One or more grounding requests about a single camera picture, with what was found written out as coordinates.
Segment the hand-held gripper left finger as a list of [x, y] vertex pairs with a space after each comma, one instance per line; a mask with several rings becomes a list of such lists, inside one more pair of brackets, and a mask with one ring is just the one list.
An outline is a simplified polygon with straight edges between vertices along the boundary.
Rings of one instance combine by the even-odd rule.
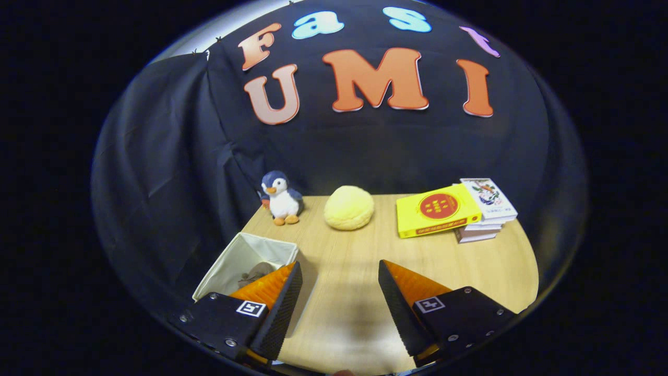
[[210, 292], [172, 314], [179, 333], [242, 365], [270, 365], [281, 352], [303, 284], [298, 261], [231, 295]]

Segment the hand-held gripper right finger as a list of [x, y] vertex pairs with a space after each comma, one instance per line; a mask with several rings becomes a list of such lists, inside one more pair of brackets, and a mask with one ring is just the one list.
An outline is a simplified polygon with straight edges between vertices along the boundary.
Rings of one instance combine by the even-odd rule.
[[453, 361], [506, 330], [515, 312], [472, 286], [451, 289], [389, 260], [378, 283], [417, 367]]

